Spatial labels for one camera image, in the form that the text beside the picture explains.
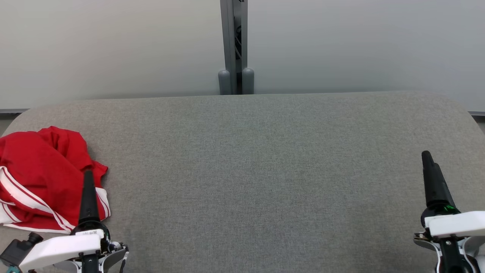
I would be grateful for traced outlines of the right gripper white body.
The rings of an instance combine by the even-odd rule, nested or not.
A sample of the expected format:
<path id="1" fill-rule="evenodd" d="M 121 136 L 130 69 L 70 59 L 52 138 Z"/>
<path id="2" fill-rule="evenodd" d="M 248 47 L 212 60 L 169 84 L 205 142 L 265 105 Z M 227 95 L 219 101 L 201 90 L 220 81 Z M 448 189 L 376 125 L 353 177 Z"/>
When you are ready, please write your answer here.
<path id="1" fill-rule="evenodd" d="M 485 236 L 485 211 L 425 217 L 424 228 L 438 238 Z"/>

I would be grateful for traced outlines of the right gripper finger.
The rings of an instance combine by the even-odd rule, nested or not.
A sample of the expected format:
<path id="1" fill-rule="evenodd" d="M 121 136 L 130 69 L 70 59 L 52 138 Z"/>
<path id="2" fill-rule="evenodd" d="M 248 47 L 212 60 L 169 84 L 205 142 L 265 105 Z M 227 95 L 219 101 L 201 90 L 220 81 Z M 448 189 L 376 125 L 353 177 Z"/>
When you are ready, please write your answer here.
<path id="1" fill-rule="evenodd" d="M 435 185 L 438 187 L 438 193 L 441 195 L 441 199 L 446 200 L 449 205 L 456 208 L 455 202 L 450 193 L 449 187 L 447 186 L 441 167 L 438 163 L 434 163 L 434 170 Z"/>
<path id="2" fill-rule="evenodd" d="M 426 207 L 432 206 L 441 199 L 440 184 L 438 178 L 438 163 L 435 163 L 429 151 L 421 153 L 423 166 L 423 182 L 426 195 Z"/>

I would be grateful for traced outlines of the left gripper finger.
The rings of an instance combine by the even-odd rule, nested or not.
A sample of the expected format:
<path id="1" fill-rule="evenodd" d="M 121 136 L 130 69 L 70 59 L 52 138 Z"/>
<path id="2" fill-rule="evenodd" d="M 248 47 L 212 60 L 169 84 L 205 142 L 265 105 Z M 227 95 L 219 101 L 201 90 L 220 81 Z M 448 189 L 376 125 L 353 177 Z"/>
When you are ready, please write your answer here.
<path id="1" fill-rule="evenodd" d="M 90 171 L 85 171 L 83 176 L 83 192 L 80 200 L 80 214 L 78 224 L 82 224 L 90 218 Z"/>
<path id="2" fill-rule="evenodd" d="M 97 192 L 95 188 L 95 180 L 92 171 L 89 171 L 89 209 L 90 209 L 90 226 L 98 228 L 100 225 L 99 210 L 97 206 Z"/>

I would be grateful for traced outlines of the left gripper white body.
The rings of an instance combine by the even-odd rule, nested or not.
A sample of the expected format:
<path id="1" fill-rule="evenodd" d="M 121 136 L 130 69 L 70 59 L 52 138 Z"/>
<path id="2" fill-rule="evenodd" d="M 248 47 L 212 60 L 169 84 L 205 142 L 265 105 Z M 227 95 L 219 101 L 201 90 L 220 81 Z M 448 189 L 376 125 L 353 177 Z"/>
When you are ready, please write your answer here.
<path id="1" fill-rule="evenodd" d="M 29 271 L 64 261 L 79 261 L 78 271 L 101 272 L 101 256 L 110 242 L 110 232 L 105 225 L 82 223 L 69 236 L 53 237 L 36 244 L 21 261 L 19 269 Z"/>

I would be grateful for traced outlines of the red shorts white stripes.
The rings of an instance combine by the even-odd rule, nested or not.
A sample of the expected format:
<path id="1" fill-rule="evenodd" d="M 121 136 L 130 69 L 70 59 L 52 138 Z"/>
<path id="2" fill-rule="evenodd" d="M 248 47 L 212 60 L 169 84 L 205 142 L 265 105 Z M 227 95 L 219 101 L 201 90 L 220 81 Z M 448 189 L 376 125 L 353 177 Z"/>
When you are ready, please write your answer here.
<path id="1" fill-rule="evenodd" d="M 83 172 L 76 168 L 15 171 L 0 166 L 0 224 L 69 234 L 78 224 Z"/>

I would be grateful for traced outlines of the red basketball jersey white sleeves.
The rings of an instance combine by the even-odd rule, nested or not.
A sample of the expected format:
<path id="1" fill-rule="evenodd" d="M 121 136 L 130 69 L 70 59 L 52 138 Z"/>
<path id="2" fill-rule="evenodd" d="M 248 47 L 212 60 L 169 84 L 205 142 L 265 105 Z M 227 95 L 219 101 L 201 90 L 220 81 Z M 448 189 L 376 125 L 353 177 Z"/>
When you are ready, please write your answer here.
<path id="1" fill-rule="evenodd" d="M 93 160 L 80 133 L 54 126 L 40 131 L 15 132 L 0 138 L 0 166 L 15 171 L 33 168 L 76 168 L 92 171 L 97 191 L 100 219 L 111 216 L 102 177 L 108 167 Z"/>

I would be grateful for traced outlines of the grey cylindrical post foot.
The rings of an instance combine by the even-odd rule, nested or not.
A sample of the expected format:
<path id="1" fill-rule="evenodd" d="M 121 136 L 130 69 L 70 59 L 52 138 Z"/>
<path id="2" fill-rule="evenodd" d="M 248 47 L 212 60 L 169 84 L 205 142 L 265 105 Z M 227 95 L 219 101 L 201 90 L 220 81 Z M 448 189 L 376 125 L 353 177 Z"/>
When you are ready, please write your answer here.
<path id="1" fill-rule="evenodd" d="M 232 77 L 229 71 L 221 70 L 217 74 L 220 95 L 232 95 Z"/>
<path id="2" fill-rule="evenodd" d="M 254 94 L 254 70 L 246 67 L 241 71 L 241 92 L 244 95 Z"/>

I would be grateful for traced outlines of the grey metal partition post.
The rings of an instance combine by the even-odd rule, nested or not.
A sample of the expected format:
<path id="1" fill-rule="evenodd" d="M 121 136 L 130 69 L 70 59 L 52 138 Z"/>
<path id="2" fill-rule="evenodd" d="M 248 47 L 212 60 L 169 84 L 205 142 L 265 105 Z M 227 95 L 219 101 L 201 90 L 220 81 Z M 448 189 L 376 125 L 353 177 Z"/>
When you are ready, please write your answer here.
<path id="1" fill-rule="evenodd" d="M 241 71 L 248 66 L 248 0 L 219 0 L 225 68 L 232 77 L 232 95 L 241 92 Z"/>

